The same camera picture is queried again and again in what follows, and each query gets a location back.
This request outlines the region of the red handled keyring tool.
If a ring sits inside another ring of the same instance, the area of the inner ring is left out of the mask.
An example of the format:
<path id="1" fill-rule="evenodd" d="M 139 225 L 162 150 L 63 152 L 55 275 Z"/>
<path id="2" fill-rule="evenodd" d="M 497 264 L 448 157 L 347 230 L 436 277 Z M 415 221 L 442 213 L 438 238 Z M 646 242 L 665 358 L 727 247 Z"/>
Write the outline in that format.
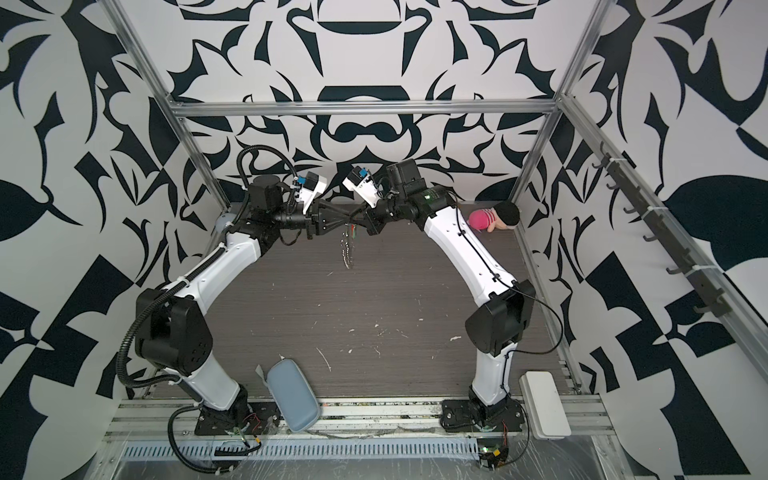
<path id="1" fill-rule="evenodd" d="M 352 270 L 354 268 L 355 238 L 352 238 L 350 235 L 351 226 L 352 225 L 344 228 L 340 241 L 342 261 L 347 270 Z"/>

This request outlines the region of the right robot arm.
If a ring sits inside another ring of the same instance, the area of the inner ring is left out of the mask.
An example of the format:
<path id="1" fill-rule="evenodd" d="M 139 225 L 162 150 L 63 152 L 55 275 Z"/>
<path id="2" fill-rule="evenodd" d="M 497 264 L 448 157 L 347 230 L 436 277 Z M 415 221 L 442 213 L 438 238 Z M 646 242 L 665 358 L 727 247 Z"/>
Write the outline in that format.
<path id="1" fill-rule="evenodd" d="M 343 186 L 365 202 L 353 215 L 369 234 L 393 221 L 410 221 L 450 260 L 467 285 L 477 310 L 466 320 L 466 333 L 477 351 L 470 399 L 488 416 L 509 395 L 513 352 L 530 324 L 536 292 L 519 282 L 489 253 L 443 186 L 429 186 L 412 160 L 386 168 L 388 183 L 378 186 L 362 167 L 353 168 Z"/>

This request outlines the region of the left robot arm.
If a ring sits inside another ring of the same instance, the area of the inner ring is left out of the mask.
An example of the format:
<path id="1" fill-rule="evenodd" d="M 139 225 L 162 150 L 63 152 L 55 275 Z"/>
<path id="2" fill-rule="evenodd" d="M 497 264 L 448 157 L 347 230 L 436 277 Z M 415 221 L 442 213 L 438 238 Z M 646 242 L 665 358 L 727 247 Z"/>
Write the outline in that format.
<path id="1" fill-rule="evenodd" d="M 251 412 L 248 392 L 215 358 L 206 313 L 283 231 L 321 235 L 348 223 L 352 215 L 318 198 L 303 180 L 288 186 L 274 175 L 254 179 L 218 246 L 188 273 L 137 298 L 136 318 L 116 356 L 120 382 L 132 389 L 179 384 L 201 410 L 231 423 L 246 418 Z"/>

